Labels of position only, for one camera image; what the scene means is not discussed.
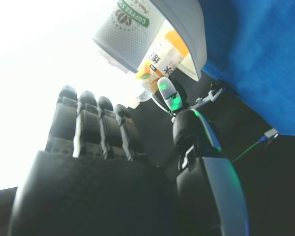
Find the white background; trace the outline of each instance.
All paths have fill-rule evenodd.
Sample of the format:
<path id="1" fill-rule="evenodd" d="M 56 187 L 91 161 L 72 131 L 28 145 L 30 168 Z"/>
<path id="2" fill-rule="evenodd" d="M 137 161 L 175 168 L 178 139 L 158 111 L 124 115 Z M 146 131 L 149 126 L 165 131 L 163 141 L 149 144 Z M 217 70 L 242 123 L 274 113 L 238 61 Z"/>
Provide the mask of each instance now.
<path id="1" fill-rule="evenodd" d="M 115 4 L 0 0 L 0 189 L 17 186 L 44 149 L 63 85 L 124 103 L 128 76 L 109 65 L 92 41 Z"/>

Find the green label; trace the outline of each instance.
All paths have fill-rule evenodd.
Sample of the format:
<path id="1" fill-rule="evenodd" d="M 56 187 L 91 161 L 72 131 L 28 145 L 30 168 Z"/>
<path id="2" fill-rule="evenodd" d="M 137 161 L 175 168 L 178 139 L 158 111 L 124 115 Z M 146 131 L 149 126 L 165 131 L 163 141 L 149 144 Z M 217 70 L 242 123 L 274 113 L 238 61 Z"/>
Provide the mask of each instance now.
<path id="1" fill-rule="evenodd" d="M 144 27 L 149 26 L 149 19 L 141 15 L 139 12 L 137 12 L 135 9 L 133 9 L 131 6 L 129 6 L 124 0 L 118 1 L 118 6 L 120 9 L 126 13 L 132 20 L 138 22 L 140 25 Z"/>

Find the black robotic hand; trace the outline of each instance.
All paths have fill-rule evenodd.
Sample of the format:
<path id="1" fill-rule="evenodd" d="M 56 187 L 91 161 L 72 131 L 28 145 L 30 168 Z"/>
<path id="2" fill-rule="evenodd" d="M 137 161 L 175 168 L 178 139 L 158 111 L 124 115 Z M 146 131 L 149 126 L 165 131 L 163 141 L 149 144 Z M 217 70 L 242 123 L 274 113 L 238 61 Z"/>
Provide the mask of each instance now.
<path id="1" fill-rule="evenodd" d="M 78 157 L 72 157 L 74 148 Z M 127 111 L 71 87 L 19 186 L 9 236 L 179 236 L 178 204 Z"/>

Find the chinese character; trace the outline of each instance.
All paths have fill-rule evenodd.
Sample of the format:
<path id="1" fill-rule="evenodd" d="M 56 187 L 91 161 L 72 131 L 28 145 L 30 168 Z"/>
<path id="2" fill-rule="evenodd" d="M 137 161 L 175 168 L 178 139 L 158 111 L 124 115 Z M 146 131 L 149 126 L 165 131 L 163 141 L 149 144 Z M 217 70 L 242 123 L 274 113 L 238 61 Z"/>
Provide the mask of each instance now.
<path id="1" fill-rule="evenodd" d="M 165 74 L 168 74 L 168 75 L 171 75 L 172 74 L 172 68 L 171 67 L 168 67 L 166 66 L 166 69 L 164 70 L 165 71 Z"/>
<path id="2" fill-rule="evenodd" d="M 154 64 L 157 64 L 158 61 L 161 60 L 161 58 L 155 53 L 152 53 L 152 55 L 149 58 L 152 60 Z"/>
<path id="3" fill-rule="evenodd" d="M 157 69 L 156 69 L 156 67 L 154 66 L 154 65 L 149 65 L 149 67 L 153 70 L 153 71 L 156 71 Z"/>

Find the green cable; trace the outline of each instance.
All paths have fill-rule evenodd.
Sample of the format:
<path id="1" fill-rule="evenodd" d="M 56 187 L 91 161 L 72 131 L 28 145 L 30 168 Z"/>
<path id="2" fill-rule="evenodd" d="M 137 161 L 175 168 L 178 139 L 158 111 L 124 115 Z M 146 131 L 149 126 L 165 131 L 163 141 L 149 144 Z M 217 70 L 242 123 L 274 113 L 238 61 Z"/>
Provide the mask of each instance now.
<path id="1" fill-rule="evenodd" d="M 255 142 L 253 145 L 251 145 L 248 149 L 246 149 L 246 151 L 244 151 L 241 155 L 239 155 L 238 157 L 236 157 L 234 160 L 232 160 L 232 162 L 235 162 L 237 160 L 239 160 L 240 158 L 242 158 L 246 153 L 248 153 L 251 149 L 253 149 L 256 145 L 258 145 L 260 142 L 257 141 Z"/>

